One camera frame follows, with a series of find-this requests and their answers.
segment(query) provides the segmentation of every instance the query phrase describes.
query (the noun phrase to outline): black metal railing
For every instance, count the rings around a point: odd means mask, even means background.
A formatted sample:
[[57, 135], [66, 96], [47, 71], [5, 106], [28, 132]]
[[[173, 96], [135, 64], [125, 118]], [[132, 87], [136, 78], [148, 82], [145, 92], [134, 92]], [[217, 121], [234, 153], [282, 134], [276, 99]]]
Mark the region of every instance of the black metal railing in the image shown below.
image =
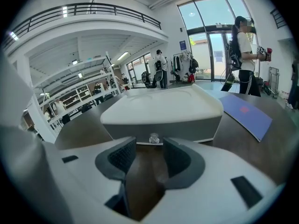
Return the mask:
[[286, 22], [284, 20], [284, 18], [282, 17], [282, 15], [280, 14], [280, 12], [275, 8], [272, 12], [270, 12], [270, 14], [272, 14], [277, 29], [279, 29], [280, 27], [286, 26]]
[[85, 14], [108, 14], [124, 16], [142, 21], [144, 23], [149, 23], [161, 29], [161, 23], [159, 21], [130, 8], [106, 3], [73, 3], [64, 6], [53, 7], [27, 18], [5, 35], [3, 40], [4, 49], [7, 49], [9, 46], [11, 46], [16, 39], [21, 38], [31, 30], [48, 22], [62, 19], [64, 17]]

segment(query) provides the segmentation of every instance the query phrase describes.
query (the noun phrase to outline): tree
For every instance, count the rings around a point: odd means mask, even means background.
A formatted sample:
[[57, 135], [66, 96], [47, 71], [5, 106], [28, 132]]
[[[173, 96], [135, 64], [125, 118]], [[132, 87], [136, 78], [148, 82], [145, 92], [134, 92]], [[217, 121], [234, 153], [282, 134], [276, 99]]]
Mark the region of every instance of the tree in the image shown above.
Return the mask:
[[191, 46], [195, 46], [196, 45], [196, 43], [194, 42], [194, 40], [192, 39], [192, 37], [189, 37], [189, 41], [190, 41]]

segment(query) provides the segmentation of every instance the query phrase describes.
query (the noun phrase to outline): blue paper sheet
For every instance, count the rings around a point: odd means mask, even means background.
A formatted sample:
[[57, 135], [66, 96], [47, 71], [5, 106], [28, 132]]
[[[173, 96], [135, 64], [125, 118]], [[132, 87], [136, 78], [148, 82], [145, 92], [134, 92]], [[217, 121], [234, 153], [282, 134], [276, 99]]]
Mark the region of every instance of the blue paper sheet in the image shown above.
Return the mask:
[[244, 126], [258, 141], [262, 140], [272, 122], [268, 115], [235, 95], [228, 95], [219, 100], [225, 113]]

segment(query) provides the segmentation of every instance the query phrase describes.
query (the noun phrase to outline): woman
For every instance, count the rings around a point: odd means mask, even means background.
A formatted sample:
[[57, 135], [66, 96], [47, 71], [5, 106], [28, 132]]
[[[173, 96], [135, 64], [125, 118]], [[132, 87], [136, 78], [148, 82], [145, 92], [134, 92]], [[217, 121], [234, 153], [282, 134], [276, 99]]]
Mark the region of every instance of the woman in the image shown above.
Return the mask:
[[287, 100], [286, 106], [288, 106], [290, 109], [293, 109], [293, 104], [296, 103], [296, 88], [299, 78], [299, 71], [298, 71], [298, 64], [299, 59], [298, 55], [295, 56], [295, 61], [292, 64], [292, 87], [290, 90], [289, 98]]
[[251, 22], [242, 16], [237, 16], [232, 29], [232, 43], [235, 44], [237, 56], [242, 62], [241, 70], [239, 70], [240, 93], [261, 97], [256, 78], [253, 74], [255, 62], [259, 59], [264, 61], [266, 55], [252, 54], [250, 42], [246, 36], [247, 32], [251, 31]]

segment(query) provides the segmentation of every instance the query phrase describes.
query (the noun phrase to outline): poster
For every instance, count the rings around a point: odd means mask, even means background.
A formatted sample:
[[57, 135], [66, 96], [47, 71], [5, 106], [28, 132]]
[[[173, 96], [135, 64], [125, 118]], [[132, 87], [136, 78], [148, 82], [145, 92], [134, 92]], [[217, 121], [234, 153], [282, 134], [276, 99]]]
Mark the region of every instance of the poster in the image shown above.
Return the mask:
[[181, 41], [181, 42], [179, 42], [179, 45], [180, 45], [180, 47], [181, 47], [181, 50], [187, 50], [186, 42], [185, 42], [185, 41]]

